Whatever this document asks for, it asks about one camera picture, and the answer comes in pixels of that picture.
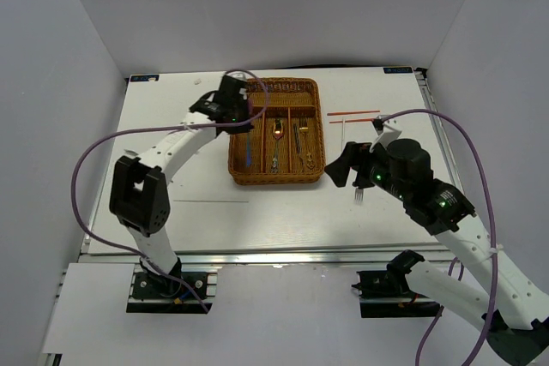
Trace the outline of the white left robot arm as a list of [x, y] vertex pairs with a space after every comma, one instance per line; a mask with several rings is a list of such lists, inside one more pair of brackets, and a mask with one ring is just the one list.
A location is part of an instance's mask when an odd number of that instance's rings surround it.
[[141, 264], [153, 273], [152, 287], [164, 297], [181, 286], [181, 263], [166, 232], [171, 211], [168, 185], [198, 151], [223, 133], [252, 129], [247, 80], [242, 72], [223, 75], [219, 87], [190, 106], [179, 126], [134, 158], [120, 157], [112, 177], [109, 210], [134, 238]]

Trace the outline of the blue label sticker right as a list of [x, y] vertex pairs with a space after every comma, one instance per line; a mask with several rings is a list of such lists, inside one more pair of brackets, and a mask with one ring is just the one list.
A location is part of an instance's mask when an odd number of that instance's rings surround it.
[[385, 74], [412, 74], [413, 69], [409, 66], [383, 67]]

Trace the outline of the green handled silver fork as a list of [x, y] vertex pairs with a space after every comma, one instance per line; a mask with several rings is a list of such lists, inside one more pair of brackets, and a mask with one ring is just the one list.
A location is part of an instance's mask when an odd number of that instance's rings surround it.
[[301, 154], [300, 138], [299, 138], [299, 125], [295, 123], [293, 125], [293, 137], [294, 137], [294, 146], [297, 155]]

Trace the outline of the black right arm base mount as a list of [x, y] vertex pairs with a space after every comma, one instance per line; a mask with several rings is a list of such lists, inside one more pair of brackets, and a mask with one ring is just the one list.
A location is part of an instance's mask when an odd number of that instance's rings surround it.
[[359, 298], [360, 314], [365, 319], [434, 317], [439, 303], [394, 284], [386, 270], [357, 272], [358, 280], [351, 285]]

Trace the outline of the iridescent rainbow spoon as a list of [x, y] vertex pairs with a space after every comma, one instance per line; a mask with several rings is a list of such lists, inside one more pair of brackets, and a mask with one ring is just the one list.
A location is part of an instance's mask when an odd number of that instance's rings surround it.
[[245, 166], [250, 168], [252, 165], [252, 133], [248, 132], [246, 135], [246, 157]]

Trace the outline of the blue label sticker left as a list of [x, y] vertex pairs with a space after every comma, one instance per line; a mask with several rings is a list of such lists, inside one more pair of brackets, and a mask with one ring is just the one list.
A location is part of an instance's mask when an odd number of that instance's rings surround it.
[[130, 82], [158, 81], [159, 78], [160, 78], [160, 76], [158, 74], [132, 75], [130, 77]]

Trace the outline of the orange chopstick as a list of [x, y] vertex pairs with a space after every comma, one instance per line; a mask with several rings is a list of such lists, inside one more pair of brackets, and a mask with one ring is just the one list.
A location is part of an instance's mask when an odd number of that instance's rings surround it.
[[373, 113], [380, 113], [380, 110], [369, 110], [369, 111], [333, 111], [328, 112], [327, 116], [352, 116], [352, 115], [359, 115], [359, 114], [373, 114]]
[[375, 118], [354, 118], [354, 119], [341, 119], [341, 120], [332, 120], [329, 121], [329, 124], [338, 124], [338, 123], [366, 123], [376, 120]]

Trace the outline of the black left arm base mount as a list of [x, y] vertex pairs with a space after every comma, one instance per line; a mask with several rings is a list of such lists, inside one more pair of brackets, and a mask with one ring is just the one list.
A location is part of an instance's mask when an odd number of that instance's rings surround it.
[[178, 265], [171, 275], [179, 275], [188, 287], [142, 265], [135, 267], [126, 304], [130, 314], [206, 315], [216, 293], [217, 273], [212, 271], [182, 271]]

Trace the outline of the pink handled silver fork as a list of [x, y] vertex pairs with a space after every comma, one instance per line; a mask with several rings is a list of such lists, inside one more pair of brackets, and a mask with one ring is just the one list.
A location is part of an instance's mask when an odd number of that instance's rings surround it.
[[354, 191], [354, 201], [356, 204], [361, 204], [364, 199], [364, 190], [361, 188], [356, 188]]

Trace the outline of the blue label sticker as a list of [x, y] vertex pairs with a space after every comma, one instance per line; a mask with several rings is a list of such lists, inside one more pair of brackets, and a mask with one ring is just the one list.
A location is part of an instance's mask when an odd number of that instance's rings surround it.
[[383, 67], [385, 74], [412, 74], [413, 69], [409, 66]]
[[160, 78], [160, 76], [158, 74], [132, 75], [130, 77], [130, 82], [158, 81], [159, 78]]

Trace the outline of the brown wicker cutlery tray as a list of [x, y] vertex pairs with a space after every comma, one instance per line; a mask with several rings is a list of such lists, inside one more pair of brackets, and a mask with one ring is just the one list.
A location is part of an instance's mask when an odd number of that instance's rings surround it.
[[[228, 151], [228, 170], [235, 183], [243, 186], [268, 184], [307, 184], [319, 180], [326, 165], [323, 120], [317, 83], [310, 78], [263, 78], [265, 94], [257, 81], [248, 83], [252, 103], [252, 165], [245, 166], [246, 134], [233, 135]], [[280, 118], [284, 135], [279, 143], [279, 171], [271, 172], [275, 140], [272, 129]], [[305, 117], [309, 126], [308, 144], [315, 167], [305, 165], [303, 141], [299, 133], [301, 154], [294, 146], [293, 125]]]

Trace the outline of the ornate silver spoon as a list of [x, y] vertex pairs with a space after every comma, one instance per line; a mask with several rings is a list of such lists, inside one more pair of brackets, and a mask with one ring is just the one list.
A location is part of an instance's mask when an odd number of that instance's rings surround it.
[[277, 173], [279, 171], [279, 143], [284, 135], [284, 127], [282, 120], [276, 118], [272, 129], [272, 136], [274, 138], [274, 154], [271, 163], [271, 172]]

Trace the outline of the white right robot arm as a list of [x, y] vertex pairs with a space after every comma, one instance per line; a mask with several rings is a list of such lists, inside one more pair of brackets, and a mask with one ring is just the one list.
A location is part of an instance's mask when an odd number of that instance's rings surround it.
[[387, 265], [389, 289], [412, 291], [450, 309], [478, 330], [510, 365], [527, 365], [548, 347], [548, 296], [491, 244], [474, 206], [455, 186], [434, 177], [431, 156], [412, 139], [387, 145], [349, 142], [325, 172], [340, 188], [350, 171], [353, 186], [374, 186], [401, 201], [406, 215], [446, 246], [482, 286], [460, 283], [412, 250]]

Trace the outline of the gold ornate fork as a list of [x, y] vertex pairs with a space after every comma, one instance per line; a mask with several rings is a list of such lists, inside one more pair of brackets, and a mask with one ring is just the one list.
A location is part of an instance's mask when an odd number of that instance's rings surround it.
[[299, 133], [303, 141], [302, 149], [305, 153], [305, 165], [307, 166], [308, 169], [312, 170], [315, 167], [315, 161], [312, 157], [311, 150], [309, 149], [309, 144], [308, 144], [309, 126], [307, 123], [307, 119], [305, 117], [301, 117], [299, 119]]

